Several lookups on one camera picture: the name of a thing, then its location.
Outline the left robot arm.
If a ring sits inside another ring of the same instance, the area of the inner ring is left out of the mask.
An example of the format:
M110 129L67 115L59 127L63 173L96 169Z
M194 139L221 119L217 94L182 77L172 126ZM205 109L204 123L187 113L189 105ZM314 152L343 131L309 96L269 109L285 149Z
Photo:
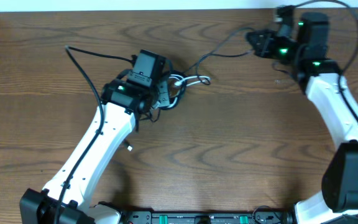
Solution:
M139 128L140 117L168 103L169 59L147 50L95 90L95 116L71 156L43 189L27 189L19 207L23 223L119 223L122 213L108 203L91 206L104 170L126 137Z

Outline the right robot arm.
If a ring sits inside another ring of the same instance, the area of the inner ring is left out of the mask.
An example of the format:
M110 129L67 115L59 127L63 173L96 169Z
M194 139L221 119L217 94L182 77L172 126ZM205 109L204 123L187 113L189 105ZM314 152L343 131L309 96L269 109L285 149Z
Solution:
M291 66L289 75L319 111L336 152L312 197L295 204L282 223L358 223L358 104L345 69L328 58L328 16L306 12L294 20L294 5L275 12L277 30L246 35L260 58Z

